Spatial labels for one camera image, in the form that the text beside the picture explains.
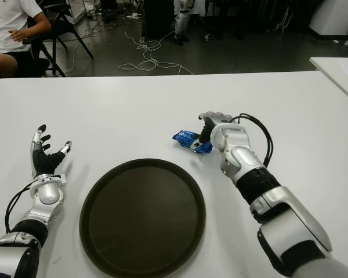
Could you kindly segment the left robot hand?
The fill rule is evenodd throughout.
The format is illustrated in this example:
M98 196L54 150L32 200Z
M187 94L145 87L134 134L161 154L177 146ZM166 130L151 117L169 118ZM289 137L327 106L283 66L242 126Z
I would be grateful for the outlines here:
M61 164L67 154L71 151L72 141L67 141L59 151L46 154L45 151L50 148L50 144L44 145L44 142L51 138L51 135L42 134L46 131L46 125L41 125L32 137L30 147L32 176L36 180L38 176L44 174L54 174L57 167Z

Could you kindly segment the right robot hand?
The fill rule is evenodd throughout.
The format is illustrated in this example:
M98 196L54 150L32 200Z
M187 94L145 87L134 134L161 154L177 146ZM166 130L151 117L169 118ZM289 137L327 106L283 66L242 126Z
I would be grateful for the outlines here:
M198 118L204 121L204 127L198 138L196 138L190 145L191 149L197 149L204 143L210 142L211 132L214 129L214 127L221 123L229 123L229 121L232 119L232 116L223 114L221 112L209 111L200 114Z

